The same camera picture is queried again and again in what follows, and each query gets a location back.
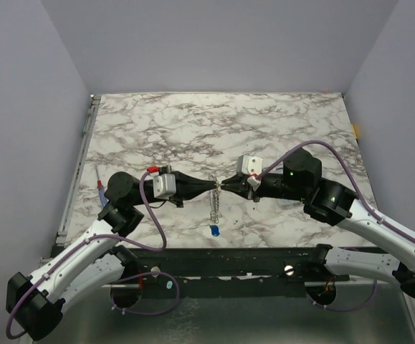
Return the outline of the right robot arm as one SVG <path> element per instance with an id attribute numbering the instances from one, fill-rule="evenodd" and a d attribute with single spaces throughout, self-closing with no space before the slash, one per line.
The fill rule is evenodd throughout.
<path id="1" fill-rule="evenodd" d="M 303 267 L 314 280 L 354 275 L 398 285 L 415 299 L 415 231 L 370 206 L 357 186 L 348 188 L 322 176 L 322 163 L 303 148 L 286 154 L 282 172 L 263 169 L 262 159 L 241 156 L 237 172 L 221 182 L 221 189 L 244 199 L 299 201 L 312 219 L 337 226 L 376 245 L 380 253 L 316 246 Z"/>

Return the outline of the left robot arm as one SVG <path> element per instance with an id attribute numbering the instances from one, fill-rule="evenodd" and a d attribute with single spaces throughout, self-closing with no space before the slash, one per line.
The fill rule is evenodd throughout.
<path id="1" fill-rule="evenodd" d="M 131 281 L 136 265 L 120 258 L 121 242 L 143 220 L 138 206 L 154 216 L 152 203 L 168 201 L 181 208 L 216 182 L 173 171 L 168 166 L 150 167 L 136 178 L 114 173 L 105 191 L 106 205 L 86 231 L 48 263 L 25 275 L 14 274 L 7 283 L 6 336 L 16 340 L 47 337 L 60 323 L 65 310 L 81 297 L 110 282 Z"/>

